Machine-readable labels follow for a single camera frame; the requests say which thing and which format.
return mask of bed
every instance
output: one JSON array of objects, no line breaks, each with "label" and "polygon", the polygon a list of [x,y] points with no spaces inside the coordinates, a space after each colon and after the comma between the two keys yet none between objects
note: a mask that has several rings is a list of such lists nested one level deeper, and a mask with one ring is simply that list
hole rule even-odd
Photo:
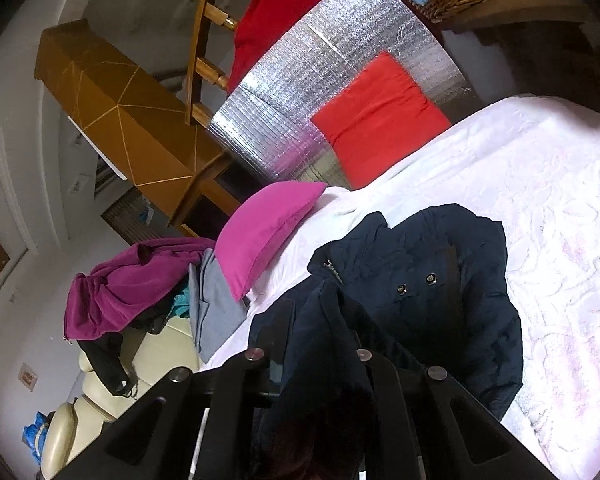
[{"label": "bed", "polygon": [[600,115],[555,98],[493,104],[369,186],[327,188],[249,293],[247,320],[203,369],[247,345],[251,319],[307,275],[314,249],[369,212],[390,226],[459,203],[499,220],[523,330],[524,386],[503,424],[561,480],[600,469]]}]

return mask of teal cloth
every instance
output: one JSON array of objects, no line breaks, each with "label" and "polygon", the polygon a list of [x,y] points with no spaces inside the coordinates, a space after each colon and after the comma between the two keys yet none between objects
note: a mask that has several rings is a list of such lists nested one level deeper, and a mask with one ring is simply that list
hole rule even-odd
[{"label": "teal cloth", "polygon": [[189,319],[189,281],[183,280],[180,285],[182,288],[178,290],[171,303],[169,319],[176,316]]}]

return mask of wooden chair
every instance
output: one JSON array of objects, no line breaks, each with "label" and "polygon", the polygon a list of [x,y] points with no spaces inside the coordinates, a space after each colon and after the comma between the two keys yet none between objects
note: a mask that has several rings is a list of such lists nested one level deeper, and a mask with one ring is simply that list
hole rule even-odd
[{"label": "wooden chair", "polygon": [[456,33],[523,22],[585,23],[594,15],[583,0],[485,0],[449,16],[441,28]]},{"label": "wooden chair", "polygon": [[[198,1],[191,38],[185,82],[185,121],[197,128],[207,128],[212,115],[200,101],[203,82],[218,86],[224,91],[229,82],[222,70],[205,58],[209,30],[212,24],[231,31],[238,25],[238,20],[216,7],[215,2],[216,0]],[[223,175],[233,181],[223,180]],[[215,238],[218,226],[259,187],[261,185],[257,179],[241,168],[228,150],[223,150],[196,175],[171,222],[186,234]]]},{"label": "wooden chair", "polygon": [[226,90],[228,77],[217,66],[205,59],[206,44],[211,24],[235,30],[238,20],[215,6],[216,0],[199,0],[193,25],[189,66],[187,68],[187,124],[196,121],[205,128],[211,120],[211,111],[200,102],[202,81],[205,80]]}]

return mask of red fabric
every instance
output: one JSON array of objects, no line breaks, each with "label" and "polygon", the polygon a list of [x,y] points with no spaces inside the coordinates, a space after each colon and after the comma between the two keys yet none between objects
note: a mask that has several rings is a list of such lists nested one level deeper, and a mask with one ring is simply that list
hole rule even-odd
[{"label": "red fabric", "polygon": [[235,31],[235,57],[227,91],[233,92],[253,65],[321,0],[251,0]]},{"label": "red fabric", "polygon": [[402,66],[383,52],[312,117],[353,189],[451,126]]}]

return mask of electrical outlet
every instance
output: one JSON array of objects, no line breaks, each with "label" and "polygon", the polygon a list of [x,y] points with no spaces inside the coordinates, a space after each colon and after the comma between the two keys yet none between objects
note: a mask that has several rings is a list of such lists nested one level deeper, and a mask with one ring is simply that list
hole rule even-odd
[{"label": "electrical outlet", "polygon": [[23,363],[20,367],[20,372],[18,373],[18,380],[24,384],[30,392],[32,392],[33,388],[36,387],[36,383],[38,382],[38,376],[29,367],[29,365]]}]

